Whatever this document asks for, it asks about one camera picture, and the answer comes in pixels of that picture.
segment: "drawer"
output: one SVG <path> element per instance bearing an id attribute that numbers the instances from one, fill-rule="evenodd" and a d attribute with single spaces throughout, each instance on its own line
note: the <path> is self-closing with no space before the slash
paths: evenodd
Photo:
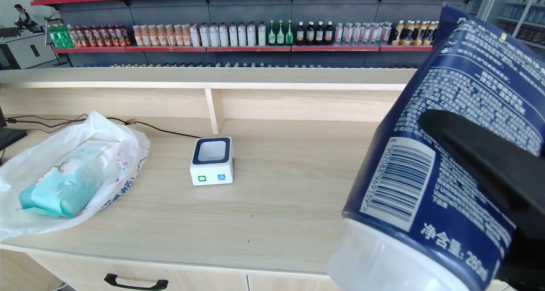
<path id="1" fill-rule="evenodd" d="M 151 287 L 158 280 L 169 281 L 166 290 L 170 291 L 248 291 L 246 275 L 213 271 L 178 270 L 162 268 L 157 264 L 144 262 L 123 262 L 99 258 L 74 258 L 63 255 L 31 254 L 31 257 L 65 282 L 71 282 L 82 290 L 89 285 L 94 290 L 124 290 L 112 287 L 104 278 L 107 274 L 117 275 L 120 285 Z"/>
<path id="2" fill-rule="evenodd" d="M 27 254 L 0 250 L 0 289 L 6 291 L 53 290 L 62 281 Z"/>
<path id="3" fill-rule="evenodd" d="M 341 291 L 327 276 L 323 279 L 294 279 L 248 275 L 250 291 Z"/>

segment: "dark bottle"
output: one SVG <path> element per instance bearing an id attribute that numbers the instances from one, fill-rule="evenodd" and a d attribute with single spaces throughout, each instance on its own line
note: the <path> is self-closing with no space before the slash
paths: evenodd
<path id="1" fill-rule="evenodd" d="M 295 33 L 295 44 L 297 46 L 302 46 L 305 44 L 305 27 L 303 27 L 303 22 L 299 22 L 297 27 L 297 32 Z"/>
<path id="2" fill-rule="evenodd" d="M 314 43 L 315 45 L 322 45 L 323 42 L 324 42 L 324 23 L 319 21 L 318 27 L 316 27 L 316 39 Z"/>
<path id="3" fill-rule="evenodd" d="M 538 31 L 536 31 L 536 33 L 534 33 L 534 36 L 530 39 L 530 42 L 537 43 L 537 41 L 541 37 L 541 32 L 542 31 L 543 31 L 543 29 L 539 29 Z"/>
<path id="4" fill-rule="evenodd" d="M 534 37 L 534 33 L 536 33 L 536 29 L 533 28 L 532 30 L 530 30 L 528 33 L 526 33 L 526 37 L 523 38 L 523 40 L 527 40 L 529 41 L 530 39 L 532 39 Z"/>
<path id="5" fill-rule="evenodd" d="M 328 21 L 327 26 L 325 26 L 325 35 L 324 35 L 324 44 L 325 45 L 331 45 L 333 44 L 333 32 L 335 29 L 333 28 L 333 22 Z"/>
<path id="6" fill-rule="evenodd" d="M 403 42 L 403 40 L 407 37 L 407 28 L 403 27 L 403 29 L 401 30 L 401 33 L 399 34 L 399 44 L 401 45 L 401 43 Z"/>
<path id="7" fill-rule="evenodd" d="M 307 34 L 306 34 L 306 44 L 312 45 L 314 43 L 316 29 L 314 27 L 314 22 L 309 21 L 308 27 L 307 27 Z"/>
<path id="8" fill-rule="evenodd" d="M 524 39 L 526 37 L 526 32 L 528 32 L 528 27 L 524 27 L 524 28 L 520 29 L 520 31 L 518 32 L 516 37 L 519 38 L 519 39 Z"/>

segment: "green bottle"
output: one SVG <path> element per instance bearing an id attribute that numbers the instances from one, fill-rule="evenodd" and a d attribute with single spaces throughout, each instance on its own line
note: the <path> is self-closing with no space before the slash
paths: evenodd
<path id="1" fill-rule="evenodd" d="M 269 27 L 269 45 L 274 45 L 276 43 L 276 34 L 274 34 L 274 20 L 271 19 L 271 26 Z"/>
<path id="2" fill-rule="evenodd" d="M 278 33 L 276 33 L 276 44 L 284 45 L 284 31 L 282 31 L 283 21 L 280 19 L 278 22 L 280 23 L 280 26 L 278 27 Z"/>
<path id="3" fill-rule="evenodd" d="M 51 41 L 53 42 L 53 45 L 55 46 L 55 48 L 60 48 L 60 45 L 57 42 L 58 38 L 57 38 L 57 31 L 55 30 L 56 29 L 55 26 L 56 25 L 48 25 L 47 31 L 49 32 L 49 37 L 51 37 Z"/>
<path id="4" fill-rule="evenodd" d="M 293 44 L 293 33 L 292 33 L 292 20 L 288 21 L 288 32 L 286 33 L 286 45 Z"/>

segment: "red shelf edge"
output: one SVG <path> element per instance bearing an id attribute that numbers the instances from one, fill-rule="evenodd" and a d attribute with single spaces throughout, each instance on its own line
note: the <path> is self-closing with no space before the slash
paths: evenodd
<path id="1" fill-rule="evenodd" d="M 206 47 L 207 52 L 289 52 L 291 46 Z"/>
<path id="2" fill-rule="evenodd" d="M 205 52 L 205 47 L 185 47 L 185 46 L 129 46 L 127 52 Z"/>
<path id="3" fill-rule="evenodd" d="M 405 46 L 405 45 L 386 45 L 381 46 L 381 52 L 430 52 L 432 46 Z"/>
<path id="4" fill-rule="evenodd" d="M 104 1 L 104 0 L 36 0 L 36 1 L 31 1 L 31 6 L 45 6 L 47 4 L 89 2 L 89 1 Z"/>
<path id="5" fill-rule="evenodd" d="M 292 52 L 378 52 L 379 46 L 293 46 Z"/>
<path id="6" fill-rule="evenodd" d="M 92 52 L 125 52 L 125 47 L 83 47 L 83 48 L 54 48 L 56 54 L 75 54 Z"/>

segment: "bottle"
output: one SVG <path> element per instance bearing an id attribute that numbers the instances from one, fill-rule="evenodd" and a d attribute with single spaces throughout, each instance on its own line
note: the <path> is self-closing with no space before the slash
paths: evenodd
<path id="1" fill-rule="evenodd" d="M 238 46 L 238 34 L 237 34 L 237 27 L 235 26 L 235 23 L 231 23 L 229 25 L 229 41 L 231 46 L 233 47 Z"/>
<path id="2" fill-rule="evenodd" d="M 314 43 L 315 35 L 316 35 L 316 29 L 314 27 L 314 22 L 309 21 L 308 22 L 308 27 L 307 27 L 307 33 L 306 33 L 306 44 L 307 45 L 312 45 Z"/>
<path id="3" fill-rule="evenodd" d="M 299 26 L 297 27 L 297 33 L 295 38 L 295 44 L 297 46 L 302 46 L 302 44 L 305 43 L 305 27 L 303 27 L 303 22 L 299 22 Z"/>
<path id="4" fill-rule="evenodd" d="M 119 45 L 120 46 L 130 46 L 131 40 L 129 39 L 129 33 L 127 32 L 127 29 L 123 27 L 123 25 L 115 25 L 115 34 L 119 38 Z"/>
<path id="5" fill-rule="evenodd" d="M 210 46 L 210 31 L 206 23 L 202 23 L 199 27 L 199 34 L 201 35 L 201 44 L 203 47 Z"/>
<path id="6" fill-rule="evenodd" d="M 366 23 L 364 27 L 362 27 L 362 36 L 361 36 L 361 43 L 363 45 L 369 45 L 370 39 L 371 39 L 371 24 Z"/>
<path id="7" fill-rule="evenodd" d="M 107 26 L 107 31 L 108 31 L 109 38 L 111 39 L 113 46 L 115 46 L 115 47 L 121 46 L 121 44 L 120 44 L 121 39 L 119 39 L 117 37 L 117 34 L 115 32 L 115 26 L 114 25 L 108 25 Z"/>
<path id="8" fill-rule="evenodd" d="M 61 27 L 59 25 L 59 27 L 57 29 L 57 36 L 59 37 L 59 39 L 62 40 L 63 37 L 62 37 L 62 35 L 60 35 L 60 33 L 61 33 Z M 95 41 L 95 38 L 93 37 L 93 30 L 89 26 L 84 26 L 83 27 L 83 33 L 85 34 L 85 37 L 89 41 L 89 47 L 97 47 L 98 46 L 97 41 Z"/>
<path id="9" fill-rule="evenodd" d="M 395 29 L 392 32 L 392 42 L 391 45 L 399 45 L 399 42 L 402 40 L 401 35 L 403 34 L 403 29 L 405 28 L 405 25 L 403 24 L 403 21 L 399 21 L 399 23 L 396 25 Z"/>
<path id="10" fill-rule="evenodd" d="M 227 26 L 225 25 L 225 23 L 221 23 L 219 31 L 220 31 L 220 45 L 222 47 L 229 46 L 229 32 L 227 30 Z"/>
<path id="11" fill-rule="evenodd" d="M 288 32 L 286 33 L 286 45 L 293 44 L 292 20 L 288 20 Z"/>
<path id="12" fill-rule="evenodd" d="M 422 42 L 424 41 L 424 38 L 426 38 L 426 30 L 428 29 L 429 21 L 423 21 L 422 25 L 420 25 L 418 30 L 418 36 L 416 37 L 414 41 L 414 45 L 420 46 L 422 45 Z"/>
<path id="13" fill-rule="evenodd" d="M 104 41 L 100 35 L 100 29 L 99 27 L 97 26 L 92 26 L 91 28 L 91 32 L 93 32 L 93 38 L 95 39 L 95 41 L 97 42 L 97 46 L 98 47 L 104 47 L 105 44 L 104 44 Z"/>
<path id="14" fill-rule="evenodd" d="M 66 27 L 66 25 L 63 25 L 62 23 L 61 23 L 61 25 L 60 25 L 60 28 L 61 28 L 61 33 L 62 33 L 62 39 L 63 39 L 64 47 L 66 47 L 66 48 L 73 48 L 73 47 L 74 47 L 74 43 L 73 43 L 72 40 L 70 39 L 70 33 L 68 32 L 68 28 Z"/>
<path id="15" fill-rule="evenodd" d="M 528 33 L 526 33 L 526 37 L 523 38 L 523 40 L 529 41 L 531 38 L 534 37 L 534 34 L 536 33 L 536 29 L 532 28 Z"/>
<path id="16" fill-rule="evenodd" d="M 220 46 L 220 32 L 216 23 L 212 23 L 212 25 L 210 25 L 210 46 Z"/>
<path id="17" fill-rule="evenodd" d="M 536 33 L 534 33 L 534 36 L 531 39 L 529 39 L 529 41 L 532 43 L 537 43 L 537 40 L 539 40 L 539 38 L 541 37 L 542 32 L 543 32 L 543 29 L 538 29 Z"/>
<path id="18" fill-rule="evenodd" d="M 381 24 L 382 23 L 375 23 L 373 44 L 379 44 L 380 43 L 380 35 L 382 34 L 382 25 Z"/>
<path id="19" fill-rule="evenodd" d="M 176 41 L 176 31 L 174 30 L 174 27 L 172 25 L 166 25 L 166 33 L 167 33 L 167 44 L 169 46 L 177 46 L 178 42 Z"/>
<path id="20" fill-rule="evenodd" d="M 342 23 L 337 23 L 335 28 L 335 45 L 340 45 L 342 40 Z"/>
<path id="21" fill-rule="evenodd" d="M 246 27 L 246 33 L 248 37 L 248 46 L 255 46 L 255 25 L 253 21 L 250 21 Z"/>
<path id="22" fill-rule="evenodd" d="M 158 25 L 157 26 L 157 36 L 159 39 L 159 45 L 161 46 L 168 46 L 169 40 L 167 38 L 167 29 L 165 28 L 165 25 Z"/>
<path id="23" fill-rule="evenodd" d="M 436 22 L 432 21 L 431 24 L 428 26 L 428 30 L 426 30 L 426 36 L 424 37 L 424 40 L 422 41 L 422 45 L 429 46 L 433 41 L 435 32 L 436 32 Z"/>
<path id="24" fill-rule="evenodd" d="M 276 44 L 284 45 L 284 31 L 282 31 L 283 21 L 280 19 L 278 23 L 279 25 L 278 25 L 278 33 L 276 33 Z"/>
<path id="25" fill-rule="evenodd" d="M 416 42 L 416 39 L 418 38 L 418 35 L 419 35 L 419 31 L 420 31 L 420 21 L 417 20 L 416 23 L 414 24 L 413 32 L 411 33 L 411 39 L 410 39 L 411 45 L 414 45 L 414 43 Z"/>
<path id="26" fill-rule="evenodd" d="M 316 27 L 316 39 L 314 41 L 315 45 L 322 45 L 324 43 L 324 23 L 323 21 L 318 22 Z"/>
<path id="27" fill-rule="evenodd" d="M 541 19 L 543 18 L 543 10 L 539 12 L 539 14 L 536 15 L 536 18 L 534 19 L 534 23 L 539 23 Z"/>
<path id="28" fill-rule="evenodd" d="M 197 47 L 199 43 L 199 34 L 196 32 L 197 37 Z M 185 25 L 181 25 L 181 39 L 184 42 L 184 46 L 191 46 L 193 45 L 193 34 L 191 33 L 191 26 L 186 23 Z M 178 43 L 178 46 L 181 46 L 181 43 L 178 41 L 178 37 L 176 37 L 176 42 Z"/>
<path id="29" fill-rule="evenodd" d="M 370 23 L 370 26 L 369 26 L 369 39 L 367 41 L 368 44 L 373 44 L 374 43 L 375 32 L 376 32 L 375 23 Z"/>
<path id="30" fill-rule="evenodd" d="M 74 30 L 74 27 L 71 25 L 66 25 L 66 28 L 68 29 L 68 35 L 70 35 L 70 39 L 72 40 L 74 47 L 83 47 L 80 42 L 80 37 L 77 36 L 77 32 Z"/>
<path id="31" fill-rule="evenodd" d="M 259 27 L 257 27 L 257 44 L 259 46 L 265 46 L 267 44 L 267 27 L 265 22 L 261 21 Z"/>
<path id="32" fill-rule="evenodd" d="M 388 39 L 390 38 L 390 33 L 392 32 L 392 23 L 387 22 L 384 30 L 385 32 L 383 32 L 382 34 L 381 42 L 386 44 L 388 43 Z"/>
<path id="33" fill-rule="evenodd" d="M 276 44 L 276 34 L 274 33 L 274 20 L 271 19 L 269 27 L 269 45 Z"/>
<path id="34" fill-rule="evenodd" d="M 239 35 L 239 46 L 246 46 L 246 26 L 243 22 L 239 23 L 237 30 Z"/>
<path id="35" fill-rule="evenodd" d="M 333 43 L 333 22 L 328 21 L 325 26 L 324 44 L 331 45 Z"/>
<path id="36" fill-rule="evenodd" d="M 144 46 L 151 46 L 152 45 L 152 39 L 149 37 L 149 28 L 148 28 L 148 26 L 147 25 L 141 25 L 140 30 L 142 30 L 142 42 L 144 43 Z"/>
<path id="37" fill-rule="evenodd" d="M 436 23 L 434 23 L 434 31 L 433 31 L 433 36 L 432 36 L 432 42 L 430 42 L 430 45 L 433 45 L 434 40 L 436 40 L 437 29 L 438 28 L 439 28 L 439 21 L 436 20 Z"/>
<path id="38" fill-rule="evenodd" d="M 156 25 L 148 25 L 149 29 L 149 39 L 152 42 L 152 46 L 160 46 L 161 42 L 159 42 L 159 35 L 158 35 L 158 29 Z"/>
<path id="39" fill-rule="evenodd" d="M 342 31 L 343 34 L 343 44 L 350 45 L 350 41 L 352 40 L 352 32 L 354 31 L 354 27 L 352 23 L 345 23 L 344 29 Z"/>
<path id="40" fill-rule="evenodd" d="M 352 40 L 350 44 L 358 45 L 361 41 L 361 23 L 354 23 L 354 31 L 352 32 Z"/>
<path id="41" fill-rule="evenodd" d="M 174 38 L 175 45 L 173 46 L 184 46 L 184 29 L 182 25 L 174 25 Z M 187 29 L 187 38 L 189 38 L 189 28 Z"/>
<path id="42" fill-rule="evenodd" d="M 523 40 L 526 37 L 527 32 L 528 32 L 528 27 L 520 28 L 518 34 L 516 35 L 516 38 Z"/>

